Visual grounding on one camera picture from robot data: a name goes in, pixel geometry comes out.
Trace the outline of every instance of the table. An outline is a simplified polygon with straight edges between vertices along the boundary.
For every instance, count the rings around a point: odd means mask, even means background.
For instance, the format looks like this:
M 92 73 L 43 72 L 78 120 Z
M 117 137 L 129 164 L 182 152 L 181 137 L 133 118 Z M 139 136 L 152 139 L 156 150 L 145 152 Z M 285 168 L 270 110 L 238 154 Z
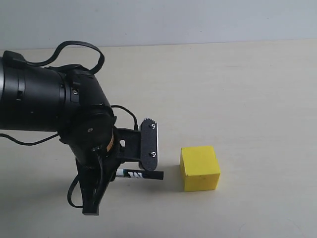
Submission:
M 111 183 L 100 215 L 70 207 L 76 175 L 58 139 L 0 139 L 4 238 L 314 238 L 317 236 L 317 40 L 102 48 L 97 78 L 112 104 L 159 128 L 164 181 Z M 43 61 L 53 49 L 19 51 Z M 66 49 L 55 65 L 91 67 L 98 55 Z M 118 126 L 132 127 L 121 111 Z M 7 131 L 24 141 L 44 132 Z M 180 148 L 213 145 L 215 191 L 182 192 Z M 125 164 L 125 168 L 136 168 Z M 80 204 L 76 190 L 74 200 Z

